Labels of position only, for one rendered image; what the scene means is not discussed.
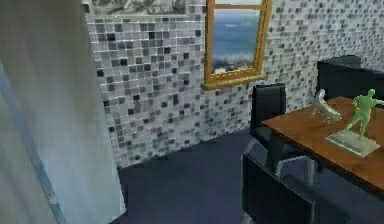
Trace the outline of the black dining chair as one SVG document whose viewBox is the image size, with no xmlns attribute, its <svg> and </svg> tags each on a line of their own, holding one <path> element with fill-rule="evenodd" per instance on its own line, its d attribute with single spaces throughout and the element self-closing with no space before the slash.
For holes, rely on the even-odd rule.
<svg viewBox="0 0 384 224">
<path fill-rule="evenodd" d="M 315 199 L 293 179 L 277 177 L 242 155 L 242 208 L 255 224 L 314 224 Z"/>
<path fill-rule="evenodd" d="M 255 85 L 252 89 L 250 135 L 261 145 L 270 140 L 270 130 L 262 125 L 264 120 L 286 112 L 286 90 L 284 83 Z"/>
<path fill-rule="evenodd" d="M 325 90 L 325 99 L 354 98 L 375 90 L 374 97 L 384 100 L 384 71 L 362 67 L 362 59 L 355 55 L 333 57 L 317 62 L 316 91 Z"/>
</svg>

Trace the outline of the wooden framed window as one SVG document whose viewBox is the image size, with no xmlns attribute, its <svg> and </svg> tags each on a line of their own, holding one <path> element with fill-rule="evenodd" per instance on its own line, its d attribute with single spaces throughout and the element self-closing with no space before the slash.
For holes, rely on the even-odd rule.
<svg viewBox="0 0 384 224">
<path fill-rule="evenodd" d="M 206 0 L 204 90 L 262 80 L 273 0 Z"/>
</svg>

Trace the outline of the brown wooden table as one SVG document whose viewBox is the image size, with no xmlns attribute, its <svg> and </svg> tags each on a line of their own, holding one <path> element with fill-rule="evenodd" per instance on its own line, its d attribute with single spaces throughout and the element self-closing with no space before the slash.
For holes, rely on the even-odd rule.
<svg viewBox="0 0 384 224">
<path fill-rule="evenodd" d="M 328 104 L 342 114 L 341 121 L 328 124 L 323 116 L 313 115 L 312 109 L 307 107 L 262 122 L 271 130 L 266 167 L 275 171 L 283 145 L 290 143 L 312 160 L 384 201 L 384 109 L 375 107 L 372 110 L 366 129 L 366 136 L 375 140 L 380 148 L 362 158 L 326 140 L 351 120 L 352 100 L 339 96 L 330 99 Z"/>
</svg>

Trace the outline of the white fridge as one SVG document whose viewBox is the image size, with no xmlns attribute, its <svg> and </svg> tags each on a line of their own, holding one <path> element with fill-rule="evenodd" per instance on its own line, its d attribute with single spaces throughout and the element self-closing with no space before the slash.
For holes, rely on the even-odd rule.
<svg viewBox="0 0 384 224">
<path fill-rule="evenodd" d="M 0 97 L 0 142 L 37 177 L 29 224 L 125 212 L 81 0 L 0 0 Z"/>
</svg>

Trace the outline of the clear glass pitcher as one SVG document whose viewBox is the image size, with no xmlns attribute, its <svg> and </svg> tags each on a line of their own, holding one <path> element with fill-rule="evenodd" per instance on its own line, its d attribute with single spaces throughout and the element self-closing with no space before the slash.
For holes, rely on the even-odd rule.
<svg viewBox="0 0 384 224">
<path fill-rule="evenodd" d="M 324 100 L 325 90 L 320 89 L 315 95 L 312 101 L 312 115 L 322 114 L 325 118 L 326 123 L 338 122 L 342 120 L 342 115 L 340 112 L 333 109 L 327 104 Z"/>
</svg>

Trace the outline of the green figure statue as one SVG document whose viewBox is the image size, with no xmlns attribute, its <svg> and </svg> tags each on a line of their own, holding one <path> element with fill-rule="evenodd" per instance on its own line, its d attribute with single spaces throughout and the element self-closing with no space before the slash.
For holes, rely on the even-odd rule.
<svg viewBox="0 0 384 224">
<path fill-rule="evenodd" d="M 375 99 L 374 95 L 375 90 L 369 89 L 366 95 L 356 96 L 352 100 L 354 106 L 352 120 L 344 129 L 326 137 L 326 140 L 360 157 L 377 150 L 380 145 L 364 136 L 372 109 L 376 105 L 384 105 L 384 101 Z"/>
</svg>

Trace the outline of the grey framed wall picture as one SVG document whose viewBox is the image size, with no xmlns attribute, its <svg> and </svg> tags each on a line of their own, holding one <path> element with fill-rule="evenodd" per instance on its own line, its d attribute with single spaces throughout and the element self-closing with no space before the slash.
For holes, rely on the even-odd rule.
<svg viewBox="0 0 384 224">
<path fill-rule="evenodd" d="M 87 0 L 92 16 L 186 16 L 189 0 Z"/>
</svg>

